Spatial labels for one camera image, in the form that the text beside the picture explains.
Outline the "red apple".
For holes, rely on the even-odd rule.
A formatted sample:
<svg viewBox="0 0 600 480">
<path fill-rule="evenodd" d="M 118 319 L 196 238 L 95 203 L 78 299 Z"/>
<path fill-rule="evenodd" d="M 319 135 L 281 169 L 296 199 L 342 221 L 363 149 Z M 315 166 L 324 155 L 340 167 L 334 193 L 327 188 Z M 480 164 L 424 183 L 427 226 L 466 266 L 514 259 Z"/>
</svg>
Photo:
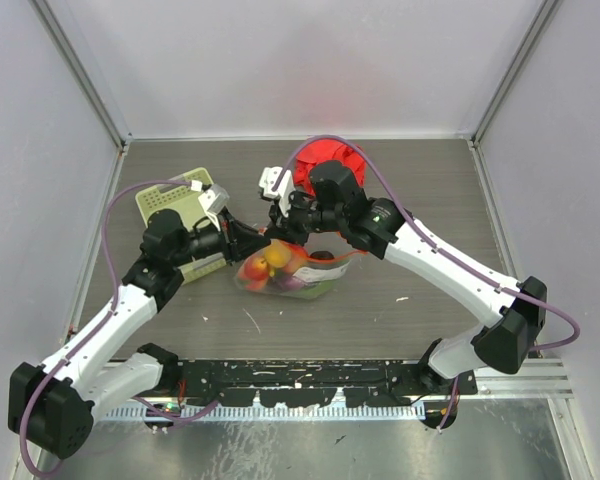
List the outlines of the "red apple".
<svg viewBox="0 0 600 480">
<path fill-rule="evenodd" d="M 244 277 L 250 282 L 267 281 L 269 264 L 264 256 L 252 256 L 243 265 Z"/>
</svg>

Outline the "yellow orange fruit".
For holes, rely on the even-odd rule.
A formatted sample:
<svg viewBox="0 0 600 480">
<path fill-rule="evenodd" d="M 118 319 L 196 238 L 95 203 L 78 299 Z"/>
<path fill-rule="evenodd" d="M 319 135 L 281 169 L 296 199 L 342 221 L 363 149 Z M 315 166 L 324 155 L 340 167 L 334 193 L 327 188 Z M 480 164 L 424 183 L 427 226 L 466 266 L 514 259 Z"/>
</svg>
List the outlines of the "yellow orange fruit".
<svg viewBox="0 0 600 480">
<path fill-rule="evenodd" d="M 284 245 L 269 245 L 264 249 L 263 256 L 271 267 L 279 269 L 290 262 L 292 254 Z"/>
</svg>

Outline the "dark purple plum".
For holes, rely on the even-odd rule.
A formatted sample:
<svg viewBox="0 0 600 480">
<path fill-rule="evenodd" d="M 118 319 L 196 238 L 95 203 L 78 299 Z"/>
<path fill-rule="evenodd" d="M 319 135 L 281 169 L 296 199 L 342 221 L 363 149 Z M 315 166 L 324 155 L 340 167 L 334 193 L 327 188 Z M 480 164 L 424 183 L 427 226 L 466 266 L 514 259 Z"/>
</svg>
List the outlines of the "dark purple plum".
<svg viewBox="0 0 600 480">
<path fill-rule="evenodd" d="M 329 263 L 335 260 L 335 256 L 326 250 L 315 251 L 310 254 L 310 258 L 315 262 Z"/>
</svg>

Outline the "purple eggplant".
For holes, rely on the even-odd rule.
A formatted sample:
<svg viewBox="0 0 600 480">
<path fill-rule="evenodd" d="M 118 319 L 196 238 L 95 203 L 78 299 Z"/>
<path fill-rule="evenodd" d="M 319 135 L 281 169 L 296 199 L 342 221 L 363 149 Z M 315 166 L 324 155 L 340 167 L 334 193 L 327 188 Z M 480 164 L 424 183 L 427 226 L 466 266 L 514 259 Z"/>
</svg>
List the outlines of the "purple eggplant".
<svg viewBox="0 0 600 480">
<path fill-rule="evenodd" d="M 281 295 L 295 295 L 307 289 L 309 285 L 295 276 L 275 277 L 273 284 L 276 291 Z"/>
</svg>

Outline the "clear zip top bag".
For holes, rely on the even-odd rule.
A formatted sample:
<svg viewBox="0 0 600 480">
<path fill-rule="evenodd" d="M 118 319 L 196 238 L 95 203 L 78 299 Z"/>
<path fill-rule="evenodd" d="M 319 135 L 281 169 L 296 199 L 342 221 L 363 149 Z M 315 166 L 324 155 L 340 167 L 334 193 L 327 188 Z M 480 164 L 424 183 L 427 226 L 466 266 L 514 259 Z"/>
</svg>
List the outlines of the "clear zip top bag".
<svg viewBox="0 0 600 480">
<path fill-rule="evenodd" d="M 250 281 L 248 281 L 244 277 L 243 265 L 245 261 L 252 256 L 263 256 L 264 249 L 267 248 L 269 245 L 284 245 L 292 254 L 291 260 L 285 267 L 279 269 L 273 268 L 269 265 L 269 278 L 267 287 L 261 292 L 249 291 L 246 289 L 246 285 Z M 234 276 L 234 282 L 238 288 L 252 293 L 302 299 L 299 297 L 298 294 L 279 294 L 274 287 L 273 279 L 275 277 L 282 276 L 295 276 L 296 278 L 303 280 L 307 284 L 326 280 L 337 280 L 339 282 L 339 280 L 343 278 L 346 274 L 352 262 L 361 255 L 365 255 L 365 252 L 361 252 L 359 250 L 349 251 L 342 255 L 334 255 L 331 252 L 335 256 L 335 260 L 329 263 L 322 263 L 313 261 L 310 258 L 311 253 L 309 253 L 304 247 L 289 244 L 281 240 L 272 240 L 269 245 L 250 255 L 246 260 L 242 262 Z"/>
</svg>

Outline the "green plastic basket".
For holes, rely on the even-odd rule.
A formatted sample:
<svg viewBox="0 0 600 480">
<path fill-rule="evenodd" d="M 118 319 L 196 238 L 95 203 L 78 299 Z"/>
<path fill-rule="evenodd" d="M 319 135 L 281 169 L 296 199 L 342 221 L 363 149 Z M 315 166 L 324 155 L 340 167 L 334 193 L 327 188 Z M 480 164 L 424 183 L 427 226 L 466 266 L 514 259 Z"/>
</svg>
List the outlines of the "green plastic basket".
<svg viewBox="0 0 600 480">
<path fill-rule="evenodd" d="M 157 211 L 171 209 L 180 215 L 184 226 L 191 230 L 198 220 L 204 218 L 198 197 L 199 192 L 186 186 L 154 185 L 138 191 L 135 201 L 145 225 L 148 225 L 149 218 Z M 225 265 L 226 261 L 220 254 L 183 265 L 180 267 L 183 283 L 192 283 Z"/>
</svg>

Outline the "green leafy vegetable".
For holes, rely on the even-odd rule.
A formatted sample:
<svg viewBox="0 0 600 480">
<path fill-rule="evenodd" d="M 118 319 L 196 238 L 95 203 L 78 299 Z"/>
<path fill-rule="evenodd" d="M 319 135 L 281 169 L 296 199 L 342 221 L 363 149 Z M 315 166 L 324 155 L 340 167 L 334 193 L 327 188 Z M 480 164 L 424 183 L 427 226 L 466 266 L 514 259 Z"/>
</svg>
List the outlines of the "green leafy vegetable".
<svg viewBox="0 0 600 480">
<path fill-rule="evenodd" d="M 302 299 L 313 300 L 331 291 L 337 283 L 337 280 L 326 280 L 307 284 L 298 291 L 298 295 Z"/>
</svg>

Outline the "red strawberry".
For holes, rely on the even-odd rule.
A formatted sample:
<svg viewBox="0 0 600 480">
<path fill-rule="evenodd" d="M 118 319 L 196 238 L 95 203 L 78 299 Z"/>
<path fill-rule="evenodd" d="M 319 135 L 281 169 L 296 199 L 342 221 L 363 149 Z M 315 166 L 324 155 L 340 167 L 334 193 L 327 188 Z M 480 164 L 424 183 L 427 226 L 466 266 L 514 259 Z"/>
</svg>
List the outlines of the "red strawberry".
<svg viewBox="0 0 600 480">
<path fill-rule="evenodd" d="M 267 284 L 267 279 L 252 281 L 246 285 L 246 289 L 252 292 L 261 292 L 267 287 Z"/>
</svg>

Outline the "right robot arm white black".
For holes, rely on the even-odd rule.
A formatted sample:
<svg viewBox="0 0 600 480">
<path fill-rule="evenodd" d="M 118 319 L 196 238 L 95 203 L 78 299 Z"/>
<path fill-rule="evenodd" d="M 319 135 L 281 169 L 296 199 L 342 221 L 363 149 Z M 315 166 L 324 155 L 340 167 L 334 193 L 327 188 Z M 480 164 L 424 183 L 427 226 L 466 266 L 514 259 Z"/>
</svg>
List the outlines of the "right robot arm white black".
<svg viewBox="0 0 600 480">
<path fill-rule="evenodd" d="M 519 371 L 545 322 L 546 285 L 520 282 L 455 249 L 389 198 L 366 195 L 354 173 L 331 160 L 310 174 L 312 192 L 295 188 L 290 171 L 267 167 L 259 179 L 271 202 L 270 238 L 303 245 L 313 233 L 337 233 L 352 248 L 424 278 L 458 301 L 478 326 L 432 342 L 418 362 L 417 380 L 439 394 L 454 378 L 482 367 Z"/>
</svg>

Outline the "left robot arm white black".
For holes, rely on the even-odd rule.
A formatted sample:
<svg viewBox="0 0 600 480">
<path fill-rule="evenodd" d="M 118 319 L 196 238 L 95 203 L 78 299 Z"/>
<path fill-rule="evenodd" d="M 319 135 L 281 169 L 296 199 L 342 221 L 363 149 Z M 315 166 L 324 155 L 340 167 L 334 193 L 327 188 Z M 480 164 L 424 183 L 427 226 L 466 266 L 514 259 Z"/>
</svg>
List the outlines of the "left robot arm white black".
<svg viewBox="0 0 600 480">
<path fill-rule="evenodd" d="M 143 233 L 141 255 L 111 300 L 40 365 L 22 363 L 11 374 L 8 427 L 20 445 L 33 443 L 67 459 L 118 405 L 150 390 L 158 396 L 174 393 L 180 384 L 179 359 L 155 344 L 141 346 L 116 368 L 104 366 L 174 297 L 184 282 L 183 265 L 216 254 L 227 263 L 240 262 L 269 243 L 227 210 L 217 221 L 201 220 L 192 229 L 174 210 L 154 213 Z"/>
</svg>

